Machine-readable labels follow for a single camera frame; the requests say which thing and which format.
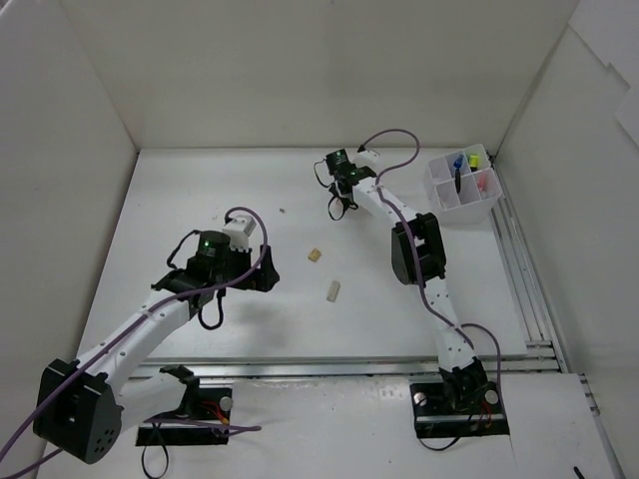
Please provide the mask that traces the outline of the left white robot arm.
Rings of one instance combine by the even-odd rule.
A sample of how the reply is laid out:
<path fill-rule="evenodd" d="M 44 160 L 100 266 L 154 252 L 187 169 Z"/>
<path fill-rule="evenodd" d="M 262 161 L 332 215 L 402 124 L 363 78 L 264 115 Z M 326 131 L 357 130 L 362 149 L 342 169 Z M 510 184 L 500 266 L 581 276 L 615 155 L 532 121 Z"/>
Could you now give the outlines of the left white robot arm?
<path fill-rule="evenodd" d="M 280 277 L 268 243 L 252 256 L 248 235 L 229 229 L 198 232 L 185 266 L 151 287 L 140 309 L 100 345 L 44 370 L 33 431 L 87 464 L 101 460 L 119 435 L 148 420 L 185 419 L 200 405 L 200 380 L 183 365 L 162 367 L 136 385 L 131 375 L 166 338 L 230 288 L 270 291 Z"/>

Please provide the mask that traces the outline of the beige eraser stick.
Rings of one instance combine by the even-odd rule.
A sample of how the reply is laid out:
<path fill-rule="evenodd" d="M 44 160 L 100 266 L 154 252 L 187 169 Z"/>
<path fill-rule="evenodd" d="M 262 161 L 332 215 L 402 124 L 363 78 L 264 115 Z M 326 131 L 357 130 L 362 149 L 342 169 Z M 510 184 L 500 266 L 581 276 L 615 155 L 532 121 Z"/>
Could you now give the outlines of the beige eraser stick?
<path fill-rule="evenodd" d="M 340 282 L 338 280 L 333 280 L 328 288 L 328 292 L 326 295 L 326 300 L 329 302 L 335 302 L 340 290 Z"/>

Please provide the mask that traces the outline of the black handled scissors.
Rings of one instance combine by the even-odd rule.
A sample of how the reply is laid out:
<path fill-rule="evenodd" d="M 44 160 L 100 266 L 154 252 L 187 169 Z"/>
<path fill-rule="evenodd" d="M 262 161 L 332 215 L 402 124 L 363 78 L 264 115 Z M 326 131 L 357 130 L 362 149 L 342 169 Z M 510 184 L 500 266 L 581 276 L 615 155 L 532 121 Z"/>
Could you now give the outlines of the black handled scissors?
<path fill-rule="evenodd" d="M 460 169 L 455 169 L 453 174 L 453 181 L 456 193 L 459 195 L 461 192 L 461 171 Z"/>

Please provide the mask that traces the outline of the yellow cap black highlighter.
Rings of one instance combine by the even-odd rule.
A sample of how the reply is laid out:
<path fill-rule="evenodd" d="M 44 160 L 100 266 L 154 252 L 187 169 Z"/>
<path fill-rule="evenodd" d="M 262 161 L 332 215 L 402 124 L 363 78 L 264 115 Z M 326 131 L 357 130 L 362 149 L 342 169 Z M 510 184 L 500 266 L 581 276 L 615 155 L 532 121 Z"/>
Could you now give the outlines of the yellow cap black highlighter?
<path fill-rule="evenodd" d="M 479 167 L 480 157 L 478 155 L 470 155 L 468 157 L 468 164 L 472 171 L 476 171 Z"/>

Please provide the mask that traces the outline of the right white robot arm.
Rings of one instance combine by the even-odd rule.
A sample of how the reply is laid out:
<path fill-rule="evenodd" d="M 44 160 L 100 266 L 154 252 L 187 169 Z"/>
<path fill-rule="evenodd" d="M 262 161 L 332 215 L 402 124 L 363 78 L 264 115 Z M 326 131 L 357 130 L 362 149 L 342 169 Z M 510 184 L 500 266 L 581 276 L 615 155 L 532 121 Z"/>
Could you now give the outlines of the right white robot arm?
<path fill-rule="evenodd" d="M 467 409 L 488 379 L 448 293 L 446 255 L 436 216 L 405 205 L 387 190 L 371 167 L 356 165 L 344 149 L 325 155 L 321 162 L 331 177 L 323 187 L 344 212 L 365 210 L 390 223 L 391 268 L 401 284 L 416 288 L 428 311 L 443 381 L 443 402 L 454 411 Z"/>

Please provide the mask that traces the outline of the clear glue bottle blue cap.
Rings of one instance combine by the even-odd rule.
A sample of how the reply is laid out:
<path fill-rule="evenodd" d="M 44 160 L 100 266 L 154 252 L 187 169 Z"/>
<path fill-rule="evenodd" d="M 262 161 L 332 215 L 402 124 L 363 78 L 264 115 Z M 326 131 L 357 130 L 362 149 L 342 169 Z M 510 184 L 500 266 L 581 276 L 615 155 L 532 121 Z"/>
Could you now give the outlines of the clear glue bottle blue cap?
<path fill-rule="evenodd" d="M 459 155 L 453 162 L 452 166 L 456 169 L 456 170 L 460 170 L 463 164 L 463 160 L 464 160 L 464 156 L 463 155 Z"/>

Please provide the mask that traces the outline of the small yellow eraser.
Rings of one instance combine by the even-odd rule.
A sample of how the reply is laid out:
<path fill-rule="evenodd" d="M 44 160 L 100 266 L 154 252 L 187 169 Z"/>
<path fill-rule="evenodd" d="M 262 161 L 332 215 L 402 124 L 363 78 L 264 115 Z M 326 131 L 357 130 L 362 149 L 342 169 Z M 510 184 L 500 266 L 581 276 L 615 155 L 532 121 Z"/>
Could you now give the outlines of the small yellow eraser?
<path fill-rule="evenodd" d="M 309 255 L 308 255 L 308 259 L 311 262 L 317 262 L 321 257 L 321 251 L 317 248 L 314 248 L 310 251 Z"/>

